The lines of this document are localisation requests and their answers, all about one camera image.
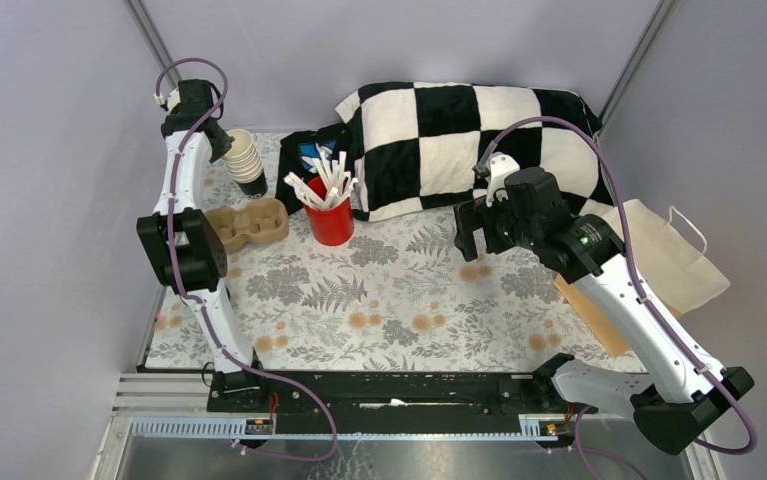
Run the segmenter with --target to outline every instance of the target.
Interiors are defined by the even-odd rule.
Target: checkered pillow
[[[458,83],[366,85],[336,111],[353,136],[349,158],[361,207],[354,216],[372,222],[485,195],[486,180],[472,168],[515,121],[551,115],[590,135],[601,128],[572,92]],[[507,135],[495,151],[522,168],[553,173],[574,213],[602,213],[613,203],[598,160],[570,130],[530,124]]]

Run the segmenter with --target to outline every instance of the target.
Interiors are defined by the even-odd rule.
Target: white wall
[[[135,360],[157,70],[122,2],[0,0],[0,479],[84,478]]]
[[[224,123],[257,129],[335,123],[351,92],[391,80],[566,88],[600,111],[657,3],[145,1],[173,58],[227,71]]]
[[[760,446],[722,461],[728,480],[767,478],[767,2],[682,2],[604,140],[625,189],[660,213],[678,206],[732,281],[683,323],[754,376],[742,403]],[[746,438],[733,413],[713,434]]]

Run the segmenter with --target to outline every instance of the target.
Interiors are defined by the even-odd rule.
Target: black cloth
[[[303,208],[303,204],[295,196],[295,190],[286,185],[283,178],[289,172],[294,172],[304,182],[309,182],[318,174],[310,172],[313,165],[309,161],[304,161],[304,158],[318,158],[319,148],[323,148],[331,154],[347,151],[350,143],[351,135],[344,123],[330,125],[318,131],[295,132],[280,141],[280,164],[277,167],[277,193],[275,197],[283,202],[289,215]],[[338,153],[332,158],[338,159]],[[348,162],[345,165],[345,170],[353,172],[353,163]]]

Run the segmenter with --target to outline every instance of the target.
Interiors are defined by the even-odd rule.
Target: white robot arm
[[[507,155],[491,157],[488,163],[482,171],[477,169],[478,174],[489,176],[486,197],[454,207],[455,244],[466,261],[477,257],[473,232],[479,229],[489,253],[514,246],[532,250],[542,264],[600,307],[647,370],[645,374],[613,372],[560,354],[540,367],[536,376],[550,381],[563,400],[631,418],[661,450],[683,451],[729,408],[705,372],[736,398],[753,387],[751,376],[740,367],[725,369],[704,350],[641,275],[645,295],[640,297],[629,275],[623,242],[600,217],[572,215],[553,175],[541,168],[520,170]],[[703,371],[678,348],[645,302],[661,312],[665,324],[704,364]]]
[[[179,152],[181,156],[178,160],[177,149],[183,137],[213,103],[209,83],[204,80],[180,82],[172,97],[176,105],[172,106],[162,125],[167,151],[162,194],[153,215],[138,220],[137,230],[159,282],[180,294],[174,281],[165,237],[169,200],[173,199],[174,230],[178,232],[177,255],[187,291],[186,295],[180,295],[180,299],[195,314],[206,336],[215,370],[236,372],[241,368],[222,353],[222,347],[246,365],[253,364],[253,347],[241,331],[224,284],[227,272],[224,247],[200,209],[205,167],[229,149],[231,140],[218,127],[215,119],[210,118],[191,135],[183,151]],[[204,309],[209,312],[209,322],[204,318]],[[218,345],[215,339],[221,339],[222,345]]]

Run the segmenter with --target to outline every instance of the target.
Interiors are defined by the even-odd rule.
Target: red cup
[[[309,188],[323,200],[327,196],[324,190],[324,181],[321,177],[315,177],[309,182]],[[304,205],[306,214],[309,215],[309,223],[312,225],[312,234],[318,243],[335,247],[341,245],[354,234],[354,214],[351,211],[351,199],[348,198],[341,205],[332,210],[315,210]]]

